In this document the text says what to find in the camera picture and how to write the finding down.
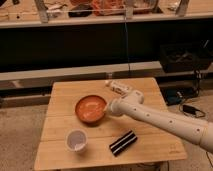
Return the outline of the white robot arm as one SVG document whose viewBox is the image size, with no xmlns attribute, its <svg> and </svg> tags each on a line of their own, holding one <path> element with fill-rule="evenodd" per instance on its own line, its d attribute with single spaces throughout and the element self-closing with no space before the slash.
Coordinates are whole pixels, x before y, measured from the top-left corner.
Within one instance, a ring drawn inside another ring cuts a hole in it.
<svg viewBox="0 0 213 171">
<path fill-rule="evenodd" d="M 143 100 L 143 94 L 133 90 L 110 101 L 105 111 L 113 116 L 127 115 L 146 122 L 213 154 L 212 122 L 153 109 L 145 106 Z"/>
</svg>

